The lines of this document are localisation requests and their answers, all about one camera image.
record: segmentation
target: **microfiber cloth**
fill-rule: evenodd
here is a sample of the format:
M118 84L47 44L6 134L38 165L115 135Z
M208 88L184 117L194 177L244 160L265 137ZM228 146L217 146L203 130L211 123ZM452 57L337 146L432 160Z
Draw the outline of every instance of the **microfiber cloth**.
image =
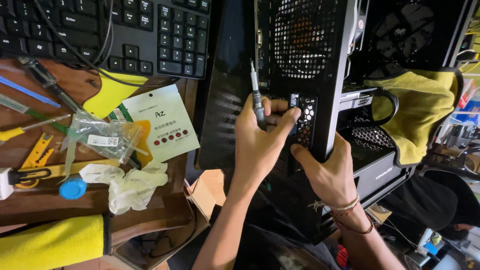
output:
M396 166L418 164L441 120L454 109L459 78L454 72L410 70L395 78L364 83L385 88L398 97L398 112L381 127L397 145ZM372 112L374 120L383 119L392 112L392 104L387 98L374 97Z
M2 270L49 270L110 254L109 216L71 218L0 238Z

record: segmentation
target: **blue screwdriver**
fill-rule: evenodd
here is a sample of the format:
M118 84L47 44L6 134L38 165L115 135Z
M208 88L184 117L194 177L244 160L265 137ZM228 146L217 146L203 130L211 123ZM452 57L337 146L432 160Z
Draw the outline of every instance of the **blue screwdriver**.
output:
M265 120L265 108L262 105L262 95L258 90L258 78L255 67L253 66L253 60L250 59L250 65L252 66L252 97L253 97L253 111L257 117L257 125L262 130L267 131L267 122Z

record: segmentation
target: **wooden desk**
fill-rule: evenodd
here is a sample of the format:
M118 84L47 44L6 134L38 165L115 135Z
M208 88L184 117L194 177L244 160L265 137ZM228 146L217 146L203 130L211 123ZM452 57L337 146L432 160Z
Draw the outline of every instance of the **wooden desk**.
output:
M98 90L87 83L92 79L98 86L101 81L96 72L75 71L52 61L41 61L43 65L58 79L58 83L78 103L83 104L94 96ZM17 67L20 65L17 60L0 60L0 64ZM0 76L49 97L61 104L57 109L48 104L42 103L28 95L25 95L8 86L0 85L0 93L7 95L38 112L48 116L60 116L72 113L56 97L45 91L35 80L24 74L17 74L0 70ZM152 78L148 83L160 83L164 78ZM184 101L190 119L193 119L193 111L196 99L197 81L181 79L176 83L180 95ZM144 93L154 88L139 88L134 95ZM17 125L27 126L37 123L38 120L4 106L0 106L0 129L7 130ZM71 119L62 120L60 123L70 125ZM0 167L20 168L41 134L49 133L54 137L49 147L54 148L53 154L47 161L47 165L63 164L66 151L59 152L64 134L55 130L49 125L27 131L25 134L12 138L0 146L1 159ZM75 161L99 160L104 157L93 150L77 145ZM158 231L159 228L169 229L186 225L192 219L192 211L183 194L182 187L185 176L187 154L183 154L167 161L168 178L171 180L165 186L158 187L146 210L133 211L114 217L119 222L112 225L114 232L125 232L125 229L132 225L142 224L143 228L151 231ZM32 189L19 189L6 200L0 201L0 226L33 223L41 221L62 220L77 216L96 215L108 212L108 186L104 184L92 184L87 188L85 195L77 200L65 200L58 195L58 179L40 180L37 187Z

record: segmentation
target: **black keyboard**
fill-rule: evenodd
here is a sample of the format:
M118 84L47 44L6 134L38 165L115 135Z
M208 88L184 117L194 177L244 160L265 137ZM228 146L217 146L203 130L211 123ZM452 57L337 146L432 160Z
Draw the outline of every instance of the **black keyboard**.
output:
M56 30L93 61L111 0L39 0ZM204 79L210 0L113 0L110 72ZM0 0L0 56L81 61L50 31L33 0Z

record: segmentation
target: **clear plastic bag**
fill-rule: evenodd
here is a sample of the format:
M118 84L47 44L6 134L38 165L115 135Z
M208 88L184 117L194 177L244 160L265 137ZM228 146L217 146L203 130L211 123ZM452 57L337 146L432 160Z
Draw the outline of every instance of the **clear plastic bag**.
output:
M108 159L126 164L143 132L143 127L132 122L112 120L108 123L79 110L74 114L61 150L78 141Z

